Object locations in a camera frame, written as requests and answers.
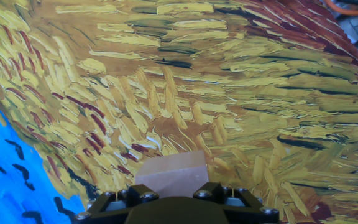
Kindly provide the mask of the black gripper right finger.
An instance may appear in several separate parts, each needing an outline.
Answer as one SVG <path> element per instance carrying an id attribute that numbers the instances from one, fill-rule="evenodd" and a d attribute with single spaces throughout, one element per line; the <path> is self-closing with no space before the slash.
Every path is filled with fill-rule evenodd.
<path id="1" fill-rule="evenodd" d="M 246 188 L 231 188 L 218 182 L 207 182 L 193 198 L 214 205 L 229 223 L 280 223 L 280 212 L 265 206 Z"/>

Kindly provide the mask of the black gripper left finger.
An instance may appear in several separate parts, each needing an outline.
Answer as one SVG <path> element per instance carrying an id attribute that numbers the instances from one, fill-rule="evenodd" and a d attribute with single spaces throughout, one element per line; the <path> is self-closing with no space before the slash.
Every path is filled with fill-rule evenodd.
<path id="1" fill-rule="evenodd" d="M 137 205 L 158 200 L 158 193 L 144 184 L 132 185 L 118 192 L 104 192 L 73 219 L 74 224 L 122 224 Z"/>

